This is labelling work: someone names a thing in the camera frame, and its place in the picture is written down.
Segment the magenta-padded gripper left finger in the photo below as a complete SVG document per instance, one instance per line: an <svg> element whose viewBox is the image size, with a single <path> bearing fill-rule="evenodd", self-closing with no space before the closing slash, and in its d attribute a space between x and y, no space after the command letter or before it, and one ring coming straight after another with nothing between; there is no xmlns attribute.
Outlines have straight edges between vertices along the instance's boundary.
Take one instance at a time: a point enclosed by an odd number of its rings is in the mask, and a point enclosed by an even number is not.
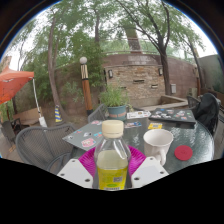
<svg viewBox="0 0 224 224"><path fill-rule="evenodd" d="M95 149L85 152L80 158L70 159L58 173L58 176L84 188L97 189Z"/></svg>

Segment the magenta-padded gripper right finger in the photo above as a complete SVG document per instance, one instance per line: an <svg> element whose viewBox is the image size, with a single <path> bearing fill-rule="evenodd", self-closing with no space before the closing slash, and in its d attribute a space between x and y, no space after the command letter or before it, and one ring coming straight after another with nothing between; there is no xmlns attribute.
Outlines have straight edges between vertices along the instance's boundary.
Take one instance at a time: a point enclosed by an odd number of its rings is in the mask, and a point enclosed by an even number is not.
<svg viewBox="0 0 224 224"><path fill-rule="evenodd" d="M128 166L128 188L140 188L168 175L154 157L146 157L141 151L129 147L131 158Z"/></svg>

